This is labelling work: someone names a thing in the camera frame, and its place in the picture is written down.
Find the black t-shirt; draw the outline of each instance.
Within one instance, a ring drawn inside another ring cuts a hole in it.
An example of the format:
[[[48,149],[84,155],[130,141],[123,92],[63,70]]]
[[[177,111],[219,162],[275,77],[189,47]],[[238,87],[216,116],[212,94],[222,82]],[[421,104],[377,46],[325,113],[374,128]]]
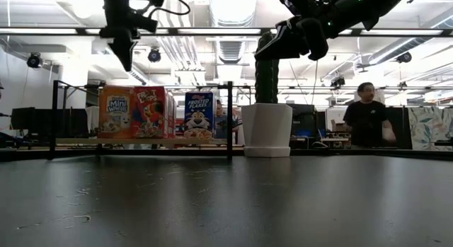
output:
[[[352,127],[353,145],[382,146],[382,122],[387,120],[385,110],[385,105],[376,101],[368,104],[358,101],[348,106],[343,119]]]

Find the person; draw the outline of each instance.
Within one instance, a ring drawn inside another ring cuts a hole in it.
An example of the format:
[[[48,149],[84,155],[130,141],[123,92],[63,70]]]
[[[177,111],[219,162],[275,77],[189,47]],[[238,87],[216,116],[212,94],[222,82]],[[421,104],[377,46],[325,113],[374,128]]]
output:
[[[233,132],[237,132],[238,125],[238,117],[234,117],[233,115]],[[217,99],[215,110],[215,138],[227,138],[227,115],[224,113],[223,105],[220,99]]]
[[[352,148],[382,147],[383,139],[395,142],[395,134],[386,117],[385,105],[373,100],[373,84],[360,84],[357,93],[360,100],[348,106],[343,118],[346,130],[351,131]]]

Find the fluorescent light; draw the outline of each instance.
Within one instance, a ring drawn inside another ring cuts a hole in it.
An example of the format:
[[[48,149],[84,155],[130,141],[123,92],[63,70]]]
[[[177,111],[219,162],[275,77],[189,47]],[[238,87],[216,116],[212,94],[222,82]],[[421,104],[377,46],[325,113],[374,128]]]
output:
[[[362,35],[439,35],[443,30],[363,30]]]
[[[217,38],[206,38],[208,42],[256,42],[257,38],[229,38],[229,37],[217,37]]]
[[[175,74],[177,73],[206,73],[206,70],[175,70]]]
[[[0,33],[6,34],[77,34],[73,28],[0,28]]]
[[[180,34],[239,34],[239,35],[260,35],[261,29],[259,28],[180,28]]]
[[[129,6],[135,10],[147,7],[148,1],[146,0],[129,0]]]
[[[343,30],[341,32],[339,32],[339,35],[350,35],[352,33],[352,30]]]
[[[87,34],[97,35],[101,31],[101,29],[100,28],[87,28],[87,29],[85,29],[85,31]]]
[[[166,28],[158,28],[156,30],[156,34],[162,34],[162,35],[168,34],[168,29],[166,29]]]

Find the dark tabletop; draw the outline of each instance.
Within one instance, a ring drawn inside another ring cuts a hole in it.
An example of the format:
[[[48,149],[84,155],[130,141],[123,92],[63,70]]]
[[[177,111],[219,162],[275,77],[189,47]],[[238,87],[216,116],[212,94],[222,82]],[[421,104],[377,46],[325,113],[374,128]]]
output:
[[[107,156],[0,163],[0,246],[453,246],[453,163]]]

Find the white flower pot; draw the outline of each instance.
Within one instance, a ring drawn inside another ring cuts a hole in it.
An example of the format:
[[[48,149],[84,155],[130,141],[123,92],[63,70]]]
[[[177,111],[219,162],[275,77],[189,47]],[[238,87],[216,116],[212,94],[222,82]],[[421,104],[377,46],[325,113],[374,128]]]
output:
[[[291,149],[292,108],[285,104],[247,105],[241,108],[244,153],[250,157],[288,157]]]

